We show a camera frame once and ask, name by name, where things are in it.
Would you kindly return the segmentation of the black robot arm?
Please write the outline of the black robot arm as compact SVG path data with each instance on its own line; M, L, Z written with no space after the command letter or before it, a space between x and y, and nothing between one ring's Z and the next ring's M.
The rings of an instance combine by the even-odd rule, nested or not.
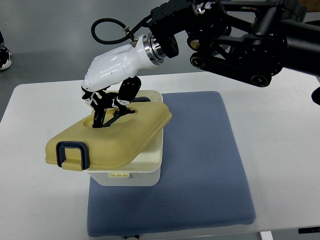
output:
M283 68L319 75L320 27L304 22L307 8L298 0L171 0L151 10L136 29L149 34L97 56L82 89L85 98L141 69L160 65L179 53L176 34L186 32L193 50L190 63L256 87L266 87Z

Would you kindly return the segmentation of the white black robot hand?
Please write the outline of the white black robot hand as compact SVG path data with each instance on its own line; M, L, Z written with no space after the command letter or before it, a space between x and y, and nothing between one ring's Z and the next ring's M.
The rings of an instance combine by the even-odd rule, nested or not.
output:
M141 87L140 69L153 67L150 61L151 34L93 59L81 85L82 99L94 110L93 128L111 126L114 121L135 113L127 108Z

